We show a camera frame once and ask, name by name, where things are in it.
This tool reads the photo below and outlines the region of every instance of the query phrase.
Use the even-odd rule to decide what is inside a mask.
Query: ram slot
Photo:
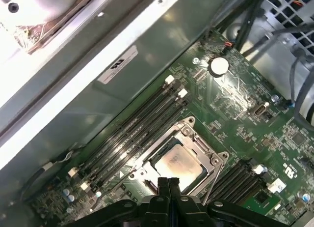
[[[222,198],[223,200],[230,200],[234,195],[237,194],[237,192],[241,189],[245,189],[246,186],[251,185],[252,183],[255,183],[256,179],[251,176],[245,177],[243,180],[239,180],[235,185],[229,188],[228,193],[226,193],[224,196],[219,197]]]
[[[211,197],[218,196],[221,192],[226,192],[228,190],[228,187],[232,186],[234,182],[238,179],[242,179],[246,177],[245,168],[239,167],[234,172],[232,172],[233,175],[228,175],[223,180],[219,180],[217,185],[214,186]]]
[[[127,125],[131,124],[141,113],[143,113],[149,105],[155,101],[164,91],[163,87],[160,87],[144,104],[142,107],[138,108],[126,121],[124,121],[119,128],[117,128],[106,140],[104,140],[89,156],[87,157],[85,164],[89,165],[99,153],[99,151],[110,141],[111,139],[115,138],[120,131],[127,127]]]
[[[114,155],[109,157],[106,162],[102,165],[100,169],[97,169],[96,173],[92,176],[92,180],[95,179],[97,176],[99,176],[103,171],[105,171],[108,167],[112,166],[113,163],[122,155],[124,154],[134,142],[137,142],[137,140],[140,138],[141,135],[143,135],[148,128],[151,128],[153,125],[155,125],[156,122],[158,122],[158,118],[162,116],[165,112],[167,112],[172,106],[175,105],[175,101],[171,101],[171,99],[168,99],[165,105],[160,105],[159,108],[151,114],[150,117],[146,118],[140,127],[140,131],[135,134],[133,137],[129,137],[126,141],[119,141],[113,146],[113,150],[116,150],[118,147],[120,147],[123,144],[123,147]]]
[[[251,193],[253,193],[255,190],[260,188],[261,185],[258,181],[253,182],[252,184],[248,184],[247,187],[243,187],[243,190],[237,192],[237,194],[232,197],[229,202],[232,203],[241,203],[243,200],[245,200]]]
[[[176,108],[171,114],[169,114],[166,118],[164,118],[164,120],[169,120],[171,121],[173,118],[175,118],[176,116],[179,115],[179,113],[182,111],[183,107],[180,105],[178,108]],[[153,128],[152,131],[146,131],[145,134],[147,135],[151,135],[149,137],[146,137],[144,141],[142,141],[138,146],[136,146],[124,159],[122,159],[121,161],[118,162],[118,164],[116,166],[114,166],[108,174],[106,174],[105,177],[102,177],[99,182],[97,183],[97,186],[100,187],[103,184],[105,184],[106,182],[108,182],[123,166],[125,166],[125,164],[138,153],[138,150],[140,148],[142,148],[145,144],[147,143],[149,140],[152,139],[152,137],[154,136],[154,132],[157,132],[158,130],[160,130],[161,128],[165,127],[164,123],[159,123],[159,125],[157,127],[154,127],[155,124],[157,124],[157,122],[154,122],[151,126],[150,129]]]
[[[122,136],[118,139],[118,141],[116,140],[111,140],[110,142],[108,142],[108,144],[106,144],[106,147],[109,147],[109,149],[106,149],[104,151],[104,153],[102,153],[100,156],[97,157],[96,160],[93,161],[93,163],[90,165],[91,170],[93,172],[96,172],[97,169],[99,168],[99,166],[102,165],[102,163],[104,162],[104,158],[106,158],[106,156],[108,154],[111,154],[119,145],[121,145],[131,134],[135,133],[136,130],[138,129],[138,127],[140,127],[140,124],[144,123],[147,120],[147,116],[153,113],[156,113],[160,110],[160,107],[156,107],[158,105],[162,105],[165,101],[167,101],[169,98],[169,96],[164,96],[161,99],[159,99],[157,102],[154,103],[154,105],[149,108],[148,110],[145,111],[145,115],[142,116],[142,118],[140,118],[139,120],[136,121],[136,123],[134,123],[127,131],[124,131]]]
[[[165,88],[161,87],[156,93],[151,96],[143,106],[141,106],[131,117],[127,119],[126,122],[124,122],[119,128],[113,132],[108,139],[106,139],[99,147],[101,147],[100,150],[103,150],[103,152],[98,153],[93,156],[93,160],[87,163],[84,166],[84,169],[89,168],[90,171],[94,167],[96,167],[99,163],[101,163],[101,160],[107,155],[110,154],[113,149],[113,143],[116,143],[116,139],[119,139],[119,135],[121,138],[120,141],[123,140],[123,138],[126,138],[128,134],[130,134],[134,128],[136,128],[142,120],[146,118],[147,115],[151,114],[153,110],[156,110],[156,106],[159,104],[162,104],[169,96],[173,95],[176,90],[179,87],[179,82],[176,82],[174,84],[169,85]]]
[[[232,190],[234,190],[234,188],[240,186],[241,183],[245,182],[248,178],[249,177],[245,172],[239,174],[239,176],[229,180],[228,184],[224,185],[216,193],[213,193],[210,199],[219,199],[227,196]]]

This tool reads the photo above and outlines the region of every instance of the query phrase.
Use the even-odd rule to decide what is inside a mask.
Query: screw
[[[131,207],[132,206],[132,203],[126,203],[124,204],[124,207],[128,208],[128,207]]]
[[[219,160],[217,158],[214,158],[213,161],[214,165],[217,165],[219,163]]]
[[[184,135],[189,135],[190,134],[190,130],[188,128],[184,128],[183,129],[183,134]]]
[[[195,58],[193,58],[193,64],[198,64],[200,62],[200,60],[197,58],[197,57],[195,57]]]
[[[224,204],[222,204],[222,202],[216,201],[214,202],[214,205],[217,207],[222,207]]]
[[[183,197],[180,198],[180,200],[181,200],[181,201],[188,201],[188,197],[183,196]]]

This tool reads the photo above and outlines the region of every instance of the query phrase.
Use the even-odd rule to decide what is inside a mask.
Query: microchip
[[[260,191],[260,192],[255,196],[255,199],[256,199],[260,204],[263,204],[268,198],[269,198],[269,196],[268,196],[264,191]]]
[[[285,209],[290,212],[290,211],[292,210],[292,206],[288,203],[288,204],[285,206]]]
[[[258,151],[262,151],[262,150],[264,149],[264,147],[263,147],[261,144],[258,144],[258,145],[256,146],[256,149],[257,149]]]
[[[262,144],[263,144],[265,147],[269,146],[269,145],[270,145],[269,139],[264,139],[263,142],[262,142]]]
[[[305,140],[305,136],[302,135],[300,132],[296,133],[293,137],[292,137],[292,141],[297,145],[301,145]]]
[[[52,204],[52,200],[51,199],[46,200],[46,205],[47,206],[50,206],[51,204]]]
[[[212,127],[212,128],[210,129],[210,131],[211,131],[212,134],[214,134],[214,133],[217,131],[217,128],[216,128],[216,127]]]
[[[156,164],[155,168],[163,177],[178,177],[180,189],[184,190],[203,171],[194,157],[180,144],[176,144]]]

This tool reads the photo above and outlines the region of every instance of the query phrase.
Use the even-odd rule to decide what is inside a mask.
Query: capacitor
[[[217,57],[209,62],[207,69],[213,77],[218,78],[227,73],[229,63],[225,58]]]
[[[100,198],[101,196],[102,196],[102,192],[97,191],[97,192],[96,192],[96,197]]]
[[[311,200],[310,194],[303,189],[298,192],[298,197],[301,198],[303,202],[309,202]]]
[[[279,101],[279,96],[277,94],[274,94],[271,96],[270,100],[273,102],[273,103],[278,103]]]
[[[67,213],[71,214],[74,211],[74,209],[73,207],[68,207],[66,211]]]
[[[65,196],[68,196],[70,194],[70,190],[69,189],[64,189],[62,192],[63,192],[63,194]]]
[[[74,195],[70,194],[70,195],[68,195],[68,199],[69,199],[69,202],[74,202],[75,197],[74,197]]]

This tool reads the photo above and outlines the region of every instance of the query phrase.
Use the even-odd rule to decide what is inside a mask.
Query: metal panel
[[[12,197],[40,165],[100,132],[199,37],[221,1],[179,0],[135,42],[138,56],[110,83],[92,82],[0,171],[6,184],[0,188],[2,199]]]

